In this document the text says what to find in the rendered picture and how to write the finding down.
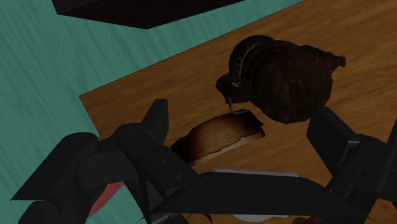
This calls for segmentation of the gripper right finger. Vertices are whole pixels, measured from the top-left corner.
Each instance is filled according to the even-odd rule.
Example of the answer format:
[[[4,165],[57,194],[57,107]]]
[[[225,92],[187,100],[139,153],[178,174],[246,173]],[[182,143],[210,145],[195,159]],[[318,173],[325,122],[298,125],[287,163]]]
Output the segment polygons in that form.
[[[397,119],[387,142],[355,133],[330,108],[311,117],[310,141],[332,175],[326,189],[369,215],[377,199],[397,209]]]

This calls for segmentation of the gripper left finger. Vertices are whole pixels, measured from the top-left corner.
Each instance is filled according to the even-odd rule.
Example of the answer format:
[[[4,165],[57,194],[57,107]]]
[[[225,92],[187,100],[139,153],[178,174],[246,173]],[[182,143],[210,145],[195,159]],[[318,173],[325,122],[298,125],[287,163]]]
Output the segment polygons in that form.
[[[156,211],[197,173],[164,146],[168,102],[153,102],[140,123],[106,139],[90,132],[62,138],[13,196],[31,204],[18,224],[85,224],[108,184],[124,182],[147,224],[189,224],[180,209]]]

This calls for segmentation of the toasted bread slice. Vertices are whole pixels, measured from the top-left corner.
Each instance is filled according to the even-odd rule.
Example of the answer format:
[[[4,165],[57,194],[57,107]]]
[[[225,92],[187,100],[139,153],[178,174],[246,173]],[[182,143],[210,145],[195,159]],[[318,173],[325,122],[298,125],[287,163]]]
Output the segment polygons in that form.
[[[197,164],[263,138],[262,125],[250,111],[227,113],[192,128],[171,149],[185,162]]]

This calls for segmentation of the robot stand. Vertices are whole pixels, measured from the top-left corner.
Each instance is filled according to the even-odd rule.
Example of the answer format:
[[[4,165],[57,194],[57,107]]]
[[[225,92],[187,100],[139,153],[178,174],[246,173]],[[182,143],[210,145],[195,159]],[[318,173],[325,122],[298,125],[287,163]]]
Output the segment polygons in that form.
[[[151,29],[245,0],[52,0],[59,15]]]

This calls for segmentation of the red round object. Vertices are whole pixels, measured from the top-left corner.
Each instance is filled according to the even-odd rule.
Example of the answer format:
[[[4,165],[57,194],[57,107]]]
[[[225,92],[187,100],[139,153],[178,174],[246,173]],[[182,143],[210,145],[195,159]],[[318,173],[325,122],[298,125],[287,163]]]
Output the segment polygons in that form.
[[[124,182],[108,184],[104,192],[101,194],[101,196],[95,201],[94,205],[90,210],[88,217],[91,217],[98,210],[100,210],[123,185]]]

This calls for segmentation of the wooden table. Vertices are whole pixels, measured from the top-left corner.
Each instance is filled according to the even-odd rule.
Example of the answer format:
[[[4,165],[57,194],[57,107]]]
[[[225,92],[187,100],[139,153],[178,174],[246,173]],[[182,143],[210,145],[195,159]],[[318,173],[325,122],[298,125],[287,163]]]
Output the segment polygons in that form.
[[[241,39],[264,34],[343,55],[333,73],[328,106],[356,132],[386,141],[397,117],[397,0],[305,0],[240,29],[153,64],[80,96],[100,138],[124,123],[140,122],[156,98],[169,102],[171,145],[191,128],[229,112],[214,85],[228,71]],[[197,164],[214,168],[295,172],[327,184],[331,175],[306,138],[308,122],[263,122],[265,137]]]

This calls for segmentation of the dark brown dog figure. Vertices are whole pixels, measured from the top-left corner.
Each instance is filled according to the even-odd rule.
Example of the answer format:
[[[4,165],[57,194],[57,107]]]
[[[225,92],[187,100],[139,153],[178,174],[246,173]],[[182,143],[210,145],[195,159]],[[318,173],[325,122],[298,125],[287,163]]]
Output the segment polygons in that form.
[[[274,121],[302,122],[327,103],[332,74],[345,65],[314,46],[253,35],[236,44],[215,87],[229,106],[251,102]]]

